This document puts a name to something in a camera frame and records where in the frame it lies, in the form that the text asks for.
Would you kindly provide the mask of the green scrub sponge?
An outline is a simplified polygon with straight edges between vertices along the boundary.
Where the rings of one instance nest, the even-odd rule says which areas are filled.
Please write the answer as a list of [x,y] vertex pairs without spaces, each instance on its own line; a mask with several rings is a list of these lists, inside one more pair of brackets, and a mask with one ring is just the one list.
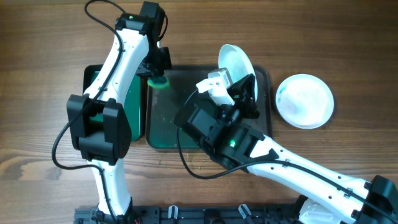
[[148,79],[147,84],[156,90],[168,89],[170,86],[169,80],[165,76],[151,77]]

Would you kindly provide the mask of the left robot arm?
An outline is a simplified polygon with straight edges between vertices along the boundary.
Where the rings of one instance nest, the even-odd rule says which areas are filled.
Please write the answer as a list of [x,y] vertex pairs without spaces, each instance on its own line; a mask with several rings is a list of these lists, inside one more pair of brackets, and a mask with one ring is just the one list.
[[134,77],[146,78],[152,88],[168,86],[164,72],[172,67],[170,53],[160,46],[167,25],[165,11],[155,2],[145,1],[139,14],[123,11],[111,28],[114,44],[99,74],[81,96],[67,101],[72,145],[95,175],[96,222],[137,221],[124,176],[132,138],[124,104]]

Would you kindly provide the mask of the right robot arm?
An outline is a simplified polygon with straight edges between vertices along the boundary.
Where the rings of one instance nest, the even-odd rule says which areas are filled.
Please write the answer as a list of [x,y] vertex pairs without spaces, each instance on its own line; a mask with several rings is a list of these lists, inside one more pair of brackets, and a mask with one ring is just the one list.
[[295,190],[301,196],[296,217],[301,223],[396,223],[397,188],[380,175],[371,181],[339,174],[285,149],[272,138],[242,123],[257,118],[256,78],[247,75],[232,85],[204,80],[197,93],[221,91],[223,102],[209,114],[189,96],[175,116],[187,133],[225,174],[243,170]]

